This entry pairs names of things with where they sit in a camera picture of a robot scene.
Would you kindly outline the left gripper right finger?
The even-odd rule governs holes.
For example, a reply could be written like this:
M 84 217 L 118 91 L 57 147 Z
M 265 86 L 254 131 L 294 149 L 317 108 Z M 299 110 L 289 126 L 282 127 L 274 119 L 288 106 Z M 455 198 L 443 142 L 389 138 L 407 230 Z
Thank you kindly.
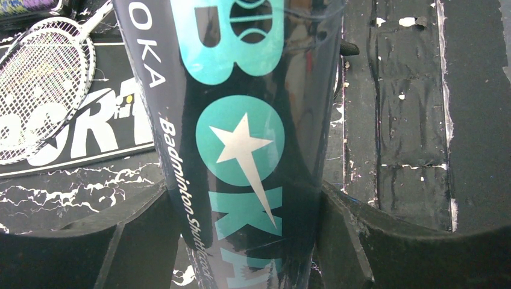
M 509 288 L 510 226 L 468 234 L 393 217 L 324 182 L 317 258 L 324 288 Z

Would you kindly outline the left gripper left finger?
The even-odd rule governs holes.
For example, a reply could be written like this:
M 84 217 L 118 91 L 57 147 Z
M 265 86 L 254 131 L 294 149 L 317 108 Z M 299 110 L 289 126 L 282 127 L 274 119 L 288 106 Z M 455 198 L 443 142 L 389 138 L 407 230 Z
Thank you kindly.
M 1 287 L 169 288 L 179 235 L 159 182 L 56 231 L 1 234 Z

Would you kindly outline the white badminton racket lower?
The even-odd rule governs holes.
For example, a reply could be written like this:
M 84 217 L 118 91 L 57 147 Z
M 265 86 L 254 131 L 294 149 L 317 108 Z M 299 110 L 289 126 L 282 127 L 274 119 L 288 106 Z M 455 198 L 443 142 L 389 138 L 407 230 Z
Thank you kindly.
M 1 164 L 35 155 L 75 115 L 92 84 L 90 33 L 112 11 L 105 3 L 86 22 L 49 17 L 16 39 L 1 58 Z

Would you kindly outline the black shuttlecock tube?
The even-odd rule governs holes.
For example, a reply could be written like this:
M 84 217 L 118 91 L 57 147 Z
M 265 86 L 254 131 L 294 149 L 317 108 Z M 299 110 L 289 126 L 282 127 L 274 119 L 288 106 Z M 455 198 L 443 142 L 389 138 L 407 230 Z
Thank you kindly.
M 343 1 L 115 1 L 201 288 L 306 288 Z

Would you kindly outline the black racket bag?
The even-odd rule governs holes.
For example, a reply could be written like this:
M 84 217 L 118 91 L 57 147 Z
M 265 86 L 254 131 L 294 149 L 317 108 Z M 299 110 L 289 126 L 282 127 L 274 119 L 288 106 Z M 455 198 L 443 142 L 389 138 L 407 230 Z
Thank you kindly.
M 89 94 L 55 143 L 33 157 L 1 166 L 2 178 L 51 172 L 153 149 L 142 105 L 122 42 L 94 43 L 96 70 Z

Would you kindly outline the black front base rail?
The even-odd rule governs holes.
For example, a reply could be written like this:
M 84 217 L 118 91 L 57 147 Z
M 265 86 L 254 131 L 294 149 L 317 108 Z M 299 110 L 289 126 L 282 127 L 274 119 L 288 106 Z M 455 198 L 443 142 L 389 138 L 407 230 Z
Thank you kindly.
M 510 2 L 348 1 L 345 190 L 466 233 L 510 223 Z

